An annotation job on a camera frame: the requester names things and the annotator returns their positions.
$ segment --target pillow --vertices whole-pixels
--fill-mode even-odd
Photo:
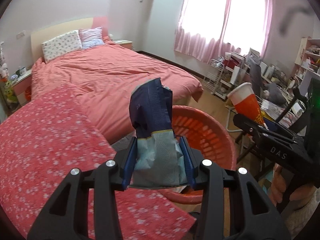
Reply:
[[[65,33],[42,43],[46,63],[67,53],[82,49],[79,31]]]
[[[103,45],[102,30],[103,27],[97,27],[89,30],[80,29],[79,36],[82,42],[82,48],[88,49],[98,45]]]

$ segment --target wooden floor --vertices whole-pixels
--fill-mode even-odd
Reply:
[[[222,101],[219,97],[211,95],[210,91],[205,90],[202,97],[198,102],[191,99],[189,106],[194,107],[196,109],[202,110],[207,114],[214,117],[217,121],[219,121],[224,127],[227,122],[228,108],[225,107],[226,103]],[[229,125],[229,130],[237,130],[238,128],[234,126],[232,122],[234,114],[231,114],[231,121]],[[236,138],[239,133],[230,133],[231,137]],[[236,144],[236,148],[239,153],[239,146]],[[252,154],[248,154],[246,158],[244,158],[239,164],[238,167],[245,167],[252,174],[256,174],[260,168],[259,161]],[[181,205],[176,204],[181,209],[186,212],[191,211],[200,211],[201,204],[199,205]],[[225,219],[224,219],[224,235],[229,236],[229,227],[230,227],[230,208],[229,208],[229,196],[228,191],[225,190]],[[187,234],[184,239],[192,239],[190,234]]]

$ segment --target hand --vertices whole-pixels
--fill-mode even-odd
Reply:
[[[269,193],[269,198],[272,203],[276,206],[278,203],[282,202],[283,193],[287,189],[286,182],[284,178],[281,176],[282,166],[276,164],[274,166],[274,175],[271,183],[271,190]],[[290,195],[290,201],[299,200],[301,201],[300,207],[305,206],[311,200],[313,194],[316,191],[316,187],[312,183],[308,183],[306,185],[301,186],[296,189]]]

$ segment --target orange basket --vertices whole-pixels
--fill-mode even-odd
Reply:
[[[204,158],[224,169],[236,169],[236,149],[225,128],[210,115],[188,106],[172,107],[172,128],[177,137],[186,136],[191,148],[201,151]],[[202,190],[181,194],[170,189],[159,192],[180,204],[200,204]]]

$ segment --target bed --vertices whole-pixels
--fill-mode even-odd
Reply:
[[[19,109],[0,125],[0,134],[1,239],[22,239],[12,224],[26,237],[71,169],[95,169],[115,156],[82,112],[69,85],[50,90]],[[87,213],[91,239],[95,236],[93,192]],[[194,223],[193,217],[155,190],[116,192],[116,204],[123,239],[180,239]],[[4,225],[16,237],[6,236]]]
[[[161,77],[164,86],[173,91],[175,104],[196,101],[203,89],[201,83],[186,71],[138,54],[108,39],[105,44],[58,57],[49,63],[42,58],[41,43],[79,28],[106,26],[104,17],[76,20],[51,26],[31,35],[32,98],[64,84],[74,87],[82,110],[112,144],[133,131],[129,102],[133,89],[147,80]]]

